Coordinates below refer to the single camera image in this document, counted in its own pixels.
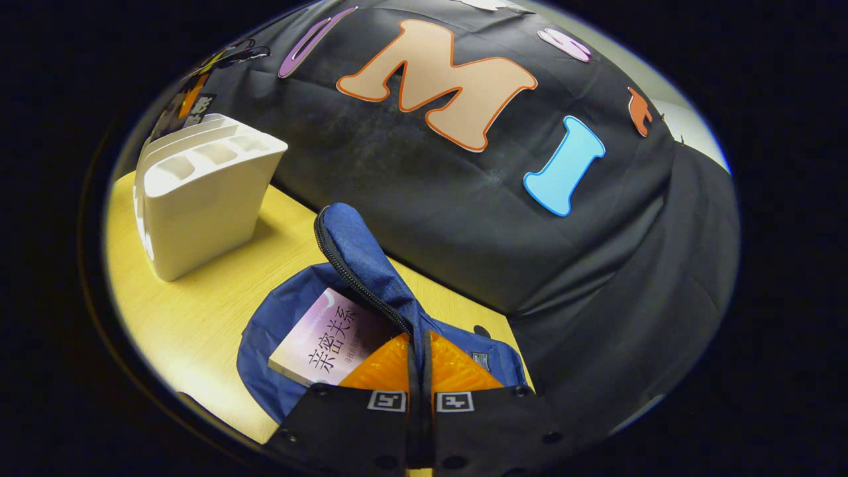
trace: orange plastic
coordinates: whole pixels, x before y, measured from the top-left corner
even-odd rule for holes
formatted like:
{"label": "orange plastic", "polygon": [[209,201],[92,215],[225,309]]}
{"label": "orange plastic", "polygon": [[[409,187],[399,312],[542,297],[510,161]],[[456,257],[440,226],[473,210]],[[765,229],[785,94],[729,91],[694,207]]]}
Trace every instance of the orange plastic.
{"label": "orange plastic", "polygon": [[[368,356],[339,383],[362,390],[410,391],[407,346],[410,337],[400,334]],[[503,385],[463,350],[430,332],[432,392],[491,390]]]}

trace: letter m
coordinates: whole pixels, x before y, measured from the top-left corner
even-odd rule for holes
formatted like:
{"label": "letter m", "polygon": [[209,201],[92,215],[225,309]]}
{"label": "letter m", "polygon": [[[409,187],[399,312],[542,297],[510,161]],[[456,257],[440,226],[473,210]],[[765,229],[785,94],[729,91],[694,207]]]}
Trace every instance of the letter m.
{"label": "letter m", "polygon": [[388,78],[404,67],[400,80],[401,111],[420,108],[456,91],[443,108],[425,115],[435,131],[473,152],[486,149],[486,131],[500,111],[523,89],[534,89],[536,78],[506,58],[486,58],[454,65],[454,33],[420,20],[404,20],[401,33],[359,73],[336,83],[342,93],[365,101],[388,98]]}

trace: black fabric cover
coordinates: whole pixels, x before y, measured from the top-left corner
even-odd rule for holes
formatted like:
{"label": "black fabric cover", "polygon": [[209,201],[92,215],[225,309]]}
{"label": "black fabric cover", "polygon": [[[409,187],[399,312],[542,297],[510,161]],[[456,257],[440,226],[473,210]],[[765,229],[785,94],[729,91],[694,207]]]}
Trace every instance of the black fabric cover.
{"label": "black fabric cover", "polygon": [[[319,20],[342,19],[288,78],[282,59]],[[455,65],[500,56],[538,80],[488,130],[482,153],[430,129],[389,98],[342,94],[418,19],[455,34]],[[730,175],[673,141],[654,120],[642,137],[629,114],[633,83],[602,54],[583,63],[543,42],[538,14],[483,11],[448,0],[313,3],[254,36],[271,56],[216,71],[203,93],[222,113],[286,141],[273,184],[313,210],[352,205],[391,256],[507,315],[538,393],[575,446],[606,435],[665,394],[705,349],[727,307],[739,259]],[[522,178],[550,160],[573,115],[605,145],[556,216]]]}

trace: yellow table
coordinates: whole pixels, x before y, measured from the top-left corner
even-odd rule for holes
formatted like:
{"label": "yellow table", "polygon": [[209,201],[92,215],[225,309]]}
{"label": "yellow table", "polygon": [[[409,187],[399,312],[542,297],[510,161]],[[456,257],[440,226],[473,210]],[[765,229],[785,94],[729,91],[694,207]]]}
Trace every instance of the yellow table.
{"label": "yellow table", "polygon": [[[233,428],[264,443],[277,425],[238,377],[238,346],[242,330],[272,289],[326,261],[315,244],[315,213],[268,187],[250,242],[163,282],[153,273],[138,237],[134,177],[131,172],[114,184],[106,227],[109,278],[126,331],[174,391],[189,394]],[[468,331],[479,324],[493,339],[518,350],[502,315],[396,261],[392,264],[432,317]]]}

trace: white desk organizer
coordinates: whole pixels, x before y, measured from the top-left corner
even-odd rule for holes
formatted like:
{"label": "white desk organizer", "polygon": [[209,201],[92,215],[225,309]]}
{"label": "white desk organizer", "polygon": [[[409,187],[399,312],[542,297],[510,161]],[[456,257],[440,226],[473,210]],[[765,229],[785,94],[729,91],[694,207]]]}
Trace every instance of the white desk organizer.
{"label": "white desk organizer", "polygon": [[223,115],[145,143],[132,192],[156,275],[175,280],[249,241],[286,149]]}

